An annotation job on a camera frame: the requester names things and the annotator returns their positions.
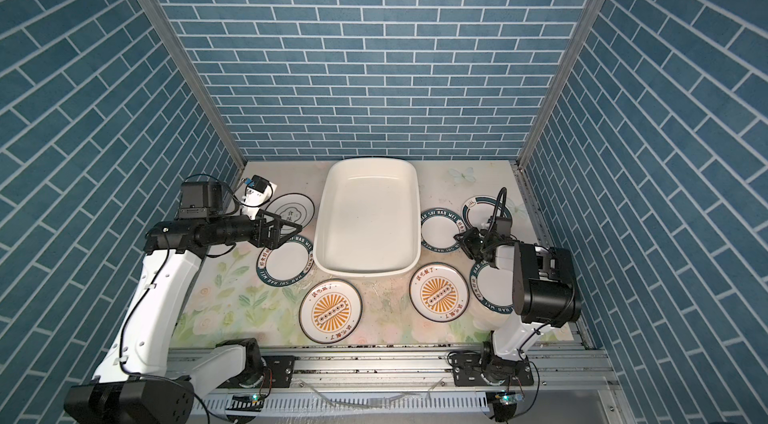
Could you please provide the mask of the green red ring plate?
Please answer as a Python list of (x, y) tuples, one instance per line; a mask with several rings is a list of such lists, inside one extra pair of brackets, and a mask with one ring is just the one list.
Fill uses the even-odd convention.
[(496, 199), (489, 196), (474, 196), (462, 206), (461, 215), (467, 226), (487, 229), (494, 214)]

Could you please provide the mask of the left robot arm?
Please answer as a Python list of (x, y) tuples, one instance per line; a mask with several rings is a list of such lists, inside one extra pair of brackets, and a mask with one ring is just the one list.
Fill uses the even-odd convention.
[(145, 235), (141, 278), (114, 343), (93, 377), (72, 387), (64, 409), (78, 423), (184, 423), (224, 383), (252, 388), (272, 378), (256, 339), (229, 340), (180, 376), (167, 375), (177, 319), (213, 246), (246, 242), (276, 250), (303, 227), (265, 210), (275, 184), (253, 176), (227, 204), (227, 185), (196, 174), (181, 186), (175, 219)]

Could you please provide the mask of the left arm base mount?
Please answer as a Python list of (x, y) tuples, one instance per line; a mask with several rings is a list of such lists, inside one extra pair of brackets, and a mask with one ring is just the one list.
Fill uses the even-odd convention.
[(265, 356), (255, 370), (246, 369), (226, 380), (219, 389), (287, 389), (290, 387), (296, 358), (290, 355)]

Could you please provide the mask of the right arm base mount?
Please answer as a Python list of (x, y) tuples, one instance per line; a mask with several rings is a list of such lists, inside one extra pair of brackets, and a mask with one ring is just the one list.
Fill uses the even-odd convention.
[(510, 361), (475, 351), (452, 351), (446, 355), (457, 387), (531, 386), (532, 368), (526, 361)]

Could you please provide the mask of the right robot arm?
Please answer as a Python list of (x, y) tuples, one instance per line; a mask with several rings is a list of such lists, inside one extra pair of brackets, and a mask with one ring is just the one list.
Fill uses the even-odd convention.
[(511, 234), (511, 224), (493, 217), (485, 229), (470, 227), (454, 236), (474, 262), (474, 297), (504, 318), (483, 343), (478, 362), (460, 372), (462, 379), (479, 375), (491, 385), (530, 384), (528, 349), (581, 314), (571, 252), (525, 243)]

